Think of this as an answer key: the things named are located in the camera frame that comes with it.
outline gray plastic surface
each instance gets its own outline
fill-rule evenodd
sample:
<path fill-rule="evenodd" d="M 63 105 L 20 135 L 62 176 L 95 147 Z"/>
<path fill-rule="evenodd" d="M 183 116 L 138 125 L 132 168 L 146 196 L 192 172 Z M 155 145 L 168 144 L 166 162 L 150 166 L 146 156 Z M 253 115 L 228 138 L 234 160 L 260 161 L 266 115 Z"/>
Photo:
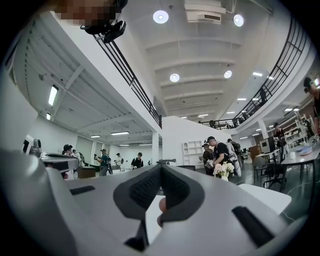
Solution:
<path fill-rule="evenodd" d="M 0 150 L 0 183 L 16 218 L 36 241 L 55 255 L 242 255 L 256 249 L 231 210 L 247 207 L 275 235 L 286 223 L 275 212 L 236 185 L 191 170 L 170 166 L 199 182 L 205 199 L 185 221 L 164 223 L 144 252 L 123 242 L 139 221 L 125 218 L 113 201 L 115 187 L 152 166 L 117 175 L 64 181 L 35 156 Z M 69 189 L 95 190 L 72 196 Z"/>

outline white bookshelf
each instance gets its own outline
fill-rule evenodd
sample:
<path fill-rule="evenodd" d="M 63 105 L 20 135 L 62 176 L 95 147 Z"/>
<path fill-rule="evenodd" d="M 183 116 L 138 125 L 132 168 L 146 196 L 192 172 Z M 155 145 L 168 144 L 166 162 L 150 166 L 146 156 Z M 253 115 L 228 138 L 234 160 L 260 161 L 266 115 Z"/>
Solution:
<path fill-rule="evenodd" d="M 195 166 L 196 169 L 204 167 L 204 163 L 199 160 L 199 156 L 202 156 L 204 152 L 201 140 L 182 143 L 182 152 L 184 166 Z"/>

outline air conditioner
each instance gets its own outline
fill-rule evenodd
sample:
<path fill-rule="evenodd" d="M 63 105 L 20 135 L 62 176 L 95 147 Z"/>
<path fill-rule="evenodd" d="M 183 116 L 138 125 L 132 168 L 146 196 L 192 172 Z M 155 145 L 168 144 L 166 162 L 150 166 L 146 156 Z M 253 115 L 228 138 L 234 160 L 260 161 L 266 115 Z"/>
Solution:
<path fill-rule="evenodd" d="M 222 14 L 226 9 L 220 1 L 215 0 L 184 0 L 184 9 L 189 23 L 221 24 Z"/>

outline vase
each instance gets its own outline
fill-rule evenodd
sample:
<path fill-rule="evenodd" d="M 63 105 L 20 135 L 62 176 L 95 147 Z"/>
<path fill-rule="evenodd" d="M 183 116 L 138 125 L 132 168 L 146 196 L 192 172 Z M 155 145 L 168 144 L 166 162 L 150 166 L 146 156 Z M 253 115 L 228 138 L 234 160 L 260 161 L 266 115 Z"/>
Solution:
<path fill-rule="evenodd" d="M 221 180 L 228 182 L 228 177 L 227 176 L 221 176 Z"/>

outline black railing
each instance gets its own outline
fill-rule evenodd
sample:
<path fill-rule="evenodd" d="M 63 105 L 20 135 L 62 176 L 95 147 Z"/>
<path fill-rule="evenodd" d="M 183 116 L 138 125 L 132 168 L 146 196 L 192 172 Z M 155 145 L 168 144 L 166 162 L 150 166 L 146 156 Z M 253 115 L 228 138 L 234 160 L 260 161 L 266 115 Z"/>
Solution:
<path fill-rule="evenodd" d="M 103 38 L 101 38 L 101 34 L 94 35 L 93 37 L 98 42 L 98 44 L 105 52 L 105 54 L 108 56 L 113 65 L 116 67 L 116 69 L 119 71 L 119 73 L 122 75 L 122 77 L 127 82 L 131 90 L 133 90 L 135 95 L 142 102 L 144 107 L 148 110 L 148 112 L 156 121 L 156 123 L 160 126 L 160 128 L 162 128 L 161 115 L 158 115 L 154 105 L 150 101 L 145 90 L 141 86 L 139 80 L 137 79 L 135 73 L 131 69 L 126 58 L 118 48 L 117 44 L 114 41 L 110 43 L 104 43 Z"/>
<path fill-rule="evenodd" d="M 291 17 L 289 32 L 280 57 L 262 86 L 234 118 L 214 122 L 229 124 L 229 128 L 235 128 L 253 116 L 277 92 L 291 74 L 305 48 L 307 38 L 308 35 L 303 27 Z"/>

